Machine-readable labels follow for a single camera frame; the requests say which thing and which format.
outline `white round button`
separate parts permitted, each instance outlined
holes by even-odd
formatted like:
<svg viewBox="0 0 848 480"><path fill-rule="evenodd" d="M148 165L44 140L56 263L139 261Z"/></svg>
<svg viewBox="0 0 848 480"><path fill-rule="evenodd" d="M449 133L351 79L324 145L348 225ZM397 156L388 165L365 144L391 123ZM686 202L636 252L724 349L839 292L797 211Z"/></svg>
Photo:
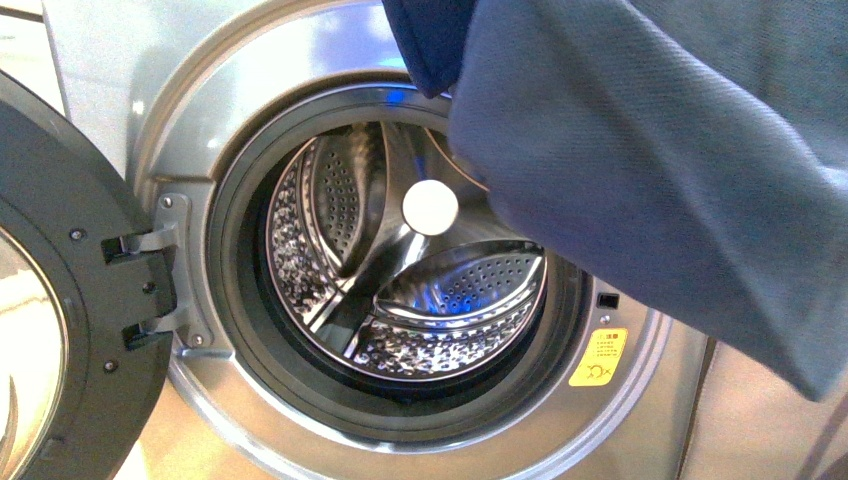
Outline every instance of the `white round button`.
<svg viewBox="0 0 848 480"><path fill-rule="evenodd" d="M409 228L423 235L445 233L456 220L459 202L442 182L422 180L403 197L403 218Z"/></svg>

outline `screw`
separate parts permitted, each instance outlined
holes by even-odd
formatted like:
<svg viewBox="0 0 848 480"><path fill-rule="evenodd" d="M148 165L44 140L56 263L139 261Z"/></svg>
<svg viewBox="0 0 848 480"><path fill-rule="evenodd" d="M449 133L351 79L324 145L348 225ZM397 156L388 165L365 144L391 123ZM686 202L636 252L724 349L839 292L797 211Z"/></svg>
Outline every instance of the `screw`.
<svg viewBox="0 0 848 480"><path fill-rule="evenodd" d="M71 237L71 240L73 240L75 242L82 240L83 238L86 237L86 235L87 234L85 233L85 230L83 230L81 228L75 228L75 229L71 230L71 233L68 234L68 236Z"/></svg>

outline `blue fabric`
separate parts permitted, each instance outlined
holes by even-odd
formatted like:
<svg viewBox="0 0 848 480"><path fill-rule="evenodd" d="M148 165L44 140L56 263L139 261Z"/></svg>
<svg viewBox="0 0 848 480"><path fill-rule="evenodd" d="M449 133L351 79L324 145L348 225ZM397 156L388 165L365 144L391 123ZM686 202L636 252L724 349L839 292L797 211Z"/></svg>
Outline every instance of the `blue fabric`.
<svg viewBox="0 0 848 480"><path fill-rule="evenodd" d="M385 3L507 223L808 398L838 379L848 2L480 0L437 62L461 19Z"/></svg>
<svg viewBox="0 0 848 480"><path fill-rule="evenodd" d="M412 81L428 98L456 83L476 0L385 0Z"/></svg>

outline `door hinge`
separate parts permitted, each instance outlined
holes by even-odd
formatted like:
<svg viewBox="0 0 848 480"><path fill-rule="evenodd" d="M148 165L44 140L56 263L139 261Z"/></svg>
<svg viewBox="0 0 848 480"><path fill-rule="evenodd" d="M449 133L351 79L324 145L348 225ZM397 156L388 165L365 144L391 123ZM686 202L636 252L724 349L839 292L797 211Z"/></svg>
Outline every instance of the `door hinge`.
<svg viewBox="0 0 848 480"><path fill-rule="evenodd" d="M185 345L198 347L212 343L212 333L203 323L194 299L188 262L188 234L191 200L186 195L168 193L156 202L155 229L150 233L121 239L122 250L130 255L163 252L171 260L171 278L177 297L176 308L141 324L145 334L174 332Z"/></svg>

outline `denim-like fabric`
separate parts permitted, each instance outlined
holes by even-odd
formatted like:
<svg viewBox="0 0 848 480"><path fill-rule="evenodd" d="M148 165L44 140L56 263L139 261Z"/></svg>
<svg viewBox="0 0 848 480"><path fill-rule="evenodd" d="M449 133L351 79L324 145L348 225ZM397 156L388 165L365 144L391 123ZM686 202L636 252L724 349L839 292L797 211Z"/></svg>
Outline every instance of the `denim-like fabric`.
<svg viewBox="0 0 848 480"><path fill-rule="evenodd" d="M432 98L456 83L476 0L385 0L413 83Z"/></svg>
<svg viewBox="0 0 848 480"><path fill-rule="evenodd" d="M385 3L420 10L413 30L388 12L426 57L442 19ZM834 0L480 0L464 50L439 47L461 76L412 76L459 78L448 138L507 223L816 399L848 360L845 19Z"/></svg>

